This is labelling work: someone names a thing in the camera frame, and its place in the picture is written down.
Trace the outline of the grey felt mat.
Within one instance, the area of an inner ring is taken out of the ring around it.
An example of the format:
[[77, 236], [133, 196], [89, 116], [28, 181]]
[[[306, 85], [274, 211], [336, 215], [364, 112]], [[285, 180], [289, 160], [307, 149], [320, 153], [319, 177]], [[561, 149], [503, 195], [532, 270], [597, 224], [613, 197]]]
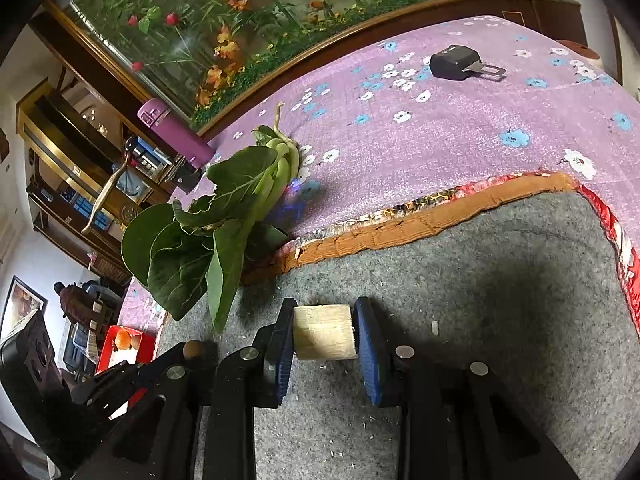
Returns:
[[612, 479], [639, 442], [639, 339], [616, 262], [585, 197], [544, 193], [241, 288], [222, 334], [197, 304], [165, 324], [158, 346], [208, 340], [226, 356], [272, 323], [284, 298], [367, 296], [392, 341], [449, 365], [486, 363], [580, 478]]

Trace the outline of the green leafy bok choy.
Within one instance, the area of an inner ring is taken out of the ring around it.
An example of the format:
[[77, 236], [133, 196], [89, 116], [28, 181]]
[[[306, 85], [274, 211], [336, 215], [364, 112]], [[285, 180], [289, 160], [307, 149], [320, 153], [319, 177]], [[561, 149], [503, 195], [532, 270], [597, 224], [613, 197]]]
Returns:
[[224, 331], [250, 237], [300, 169], [298, 145], [280, 129], [283, 107], [272, 126], [254, 128], [253, 145], [207, 169], [212, 195], [188, 208], [180, 200], [152, 206], [124, 232], [122, 262], [174, 320], [205, 298], [216, 332]]

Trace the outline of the black bottle base holder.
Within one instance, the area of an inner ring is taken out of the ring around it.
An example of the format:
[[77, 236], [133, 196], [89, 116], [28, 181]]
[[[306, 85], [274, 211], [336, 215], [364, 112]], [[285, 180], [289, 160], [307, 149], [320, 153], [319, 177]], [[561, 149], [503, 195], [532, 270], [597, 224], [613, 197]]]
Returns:
[[203, 170], [195, 168], [184, 157], [180, 157], [167, 175], [167, 180], [182, 192], [190, 193], [201, 181]]

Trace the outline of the beige sugarcane chunk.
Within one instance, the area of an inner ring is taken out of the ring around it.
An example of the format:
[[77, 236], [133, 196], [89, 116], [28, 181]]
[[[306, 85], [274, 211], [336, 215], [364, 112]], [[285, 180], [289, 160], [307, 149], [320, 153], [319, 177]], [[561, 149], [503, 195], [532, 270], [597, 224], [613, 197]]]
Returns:
[[292, 329], [294, 351], [301, 361], [345, 361], [357, 357], [348, 304], [295, 307]]

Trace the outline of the orange mandarin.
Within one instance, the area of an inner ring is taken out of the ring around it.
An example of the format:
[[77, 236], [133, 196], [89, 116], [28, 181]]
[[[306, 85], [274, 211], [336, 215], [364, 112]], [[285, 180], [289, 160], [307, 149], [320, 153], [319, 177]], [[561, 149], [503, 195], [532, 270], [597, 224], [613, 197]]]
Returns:
[[114, 338], [114, 348], [117, 351], [126, 351], [132, 348], [131, 335], [128, 330], [120, 328]]

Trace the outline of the red rimmed white tray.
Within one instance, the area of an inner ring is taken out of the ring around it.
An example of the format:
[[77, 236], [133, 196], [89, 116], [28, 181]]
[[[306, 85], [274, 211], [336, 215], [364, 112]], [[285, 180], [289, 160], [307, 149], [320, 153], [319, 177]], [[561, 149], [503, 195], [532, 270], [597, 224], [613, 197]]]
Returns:
[[[132, 348], [130, 350], [117, 351], [114, 348], [114, 338], [120, 328], [128, 330], [131, 335]], [[101, 376], [106, 370], [122, 362], [130, 365], [148, 364], [154, 358], [154, 352], [154, 335], [131, 327], [111, 325], [106, 333], [99, 364], [96, 368], [96, 377]]]

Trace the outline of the framed landscape painting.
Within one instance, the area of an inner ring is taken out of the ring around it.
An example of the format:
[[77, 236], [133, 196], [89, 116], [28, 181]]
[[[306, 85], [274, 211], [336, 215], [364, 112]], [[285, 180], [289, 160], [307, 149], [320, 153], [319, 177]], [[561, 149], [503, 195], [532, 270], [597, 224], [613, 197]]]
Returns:
[[14, 276], [6, 294], [6, 302], [1, 315], [1, 339], [5, 340], [19, 322], [22, 322], [32, 312], [43, 311], [47, 304], [46, 297]]

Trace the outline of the purple floral tablecloth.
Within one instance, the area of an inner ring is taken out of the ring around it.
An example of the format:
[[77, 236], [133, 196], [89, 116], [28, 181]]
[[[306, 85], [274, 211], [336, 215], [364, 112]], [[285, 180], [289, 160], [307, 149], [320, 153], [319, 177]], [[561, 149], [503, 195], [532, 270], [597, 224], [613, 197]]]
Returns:
[[[439, 79], [452, 44], [503, 80]], [[639, 104], [558, 42], [496, 16], [424, 27], [286, 84], [216, 136], [209, 167], [273, 125], [300, 169], [256, 226], [242, 278], [420, 240], [480, 211], [547, 191], [585, 197], [639, 310]]]

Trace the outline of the floral mural glass panel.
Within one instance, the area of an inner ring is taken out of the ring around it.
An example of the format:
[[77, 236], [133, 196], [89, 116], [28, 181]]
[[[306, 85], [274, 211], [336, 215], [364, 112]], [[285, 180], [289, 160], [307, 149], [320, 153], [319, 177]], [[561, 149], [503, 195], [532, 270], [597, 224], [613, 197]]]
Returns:
[[62, 0], [142, 86], [201, 127], [296, 55], [430, 0]]

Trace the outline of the black seatbelt buckle clip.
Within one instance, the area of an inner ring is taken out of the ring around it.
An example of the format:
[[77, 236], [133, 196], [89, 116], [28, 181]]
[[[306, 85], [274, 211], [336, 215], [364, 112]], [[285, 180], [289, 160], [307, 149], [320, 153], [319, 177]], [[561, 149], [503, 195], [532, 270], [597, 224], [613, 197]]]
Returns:
[[500, 81], [506, 76], [504, 68], [484, 63], [477, 51], [457, 44], [433, 54], [430, 69], [434, 77], [453, 81], [471, 77]]

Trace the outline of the seated person in background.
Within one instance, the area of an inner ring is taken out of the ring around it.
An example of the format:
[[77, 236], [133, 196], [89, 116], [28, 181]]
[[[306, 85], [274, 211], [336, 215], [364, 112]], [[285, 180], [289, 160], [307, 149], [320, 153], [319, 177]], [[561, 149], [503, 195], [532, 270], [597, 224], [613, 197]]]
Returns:
[[102, 323], [102, 316], [93, 310], [94, 300], [88, 292], [76, 285], [64, 285], [62, 282], [56, 282], [53, 289], [60, 297], [63, 315], [69, 318], [70, 322], [87, 328], [92, 322]]

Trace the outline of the purple thermos bottle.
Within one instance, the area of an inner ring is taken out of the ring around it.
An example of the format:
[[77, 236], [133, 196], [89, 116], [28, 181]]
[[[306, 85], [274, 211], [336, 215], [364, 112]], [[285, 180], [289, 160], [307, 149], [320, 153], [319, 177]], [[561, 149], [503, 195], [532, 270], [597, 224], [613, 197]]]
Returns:
[[215, 151], [164, 101], [160, 99], [146, 101], [139, 108], [138, 117], [193, 168], [204, 167], [214, 157]]

